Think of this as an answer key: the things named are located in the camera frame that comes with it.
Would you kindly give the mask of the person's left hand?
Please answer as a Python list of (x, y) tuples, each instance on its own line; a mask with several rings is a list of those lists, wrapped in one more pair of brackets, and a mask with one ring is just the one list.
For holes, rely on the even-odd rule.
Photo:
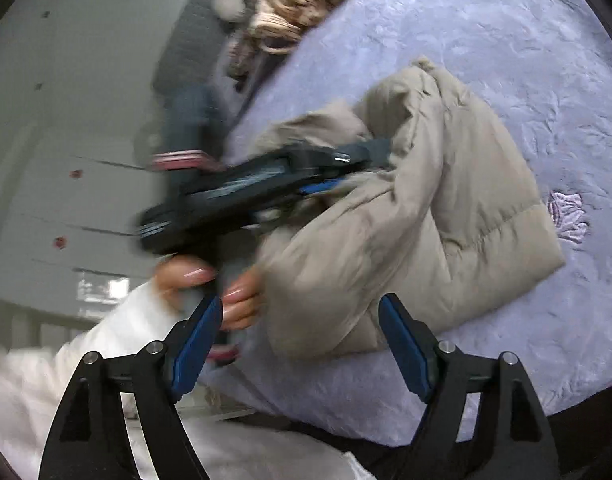
[[(181, 310), (181, 292), (214, 281), (217, 272), (202, 260), (175, 256), (157, 266), (153, 284), (157, 294), (172, 309)], [(222, 324), (226, 332), (252, 326), (263, 307), (263, 280), (252, 266), (239, 275), (222, 293)]]

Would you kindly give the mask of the white sleeved left forearm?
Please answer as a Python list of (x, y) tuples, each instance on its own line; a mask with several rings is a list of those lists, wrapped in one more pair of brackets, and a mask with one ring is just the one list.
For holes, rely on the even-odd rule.
[(0, 476), (15, 479), (363, 479), (315, 439), (181, 417), (222, 320), (206, 296), (168, 312), (150, 284), (60, 350), (0, 349)]

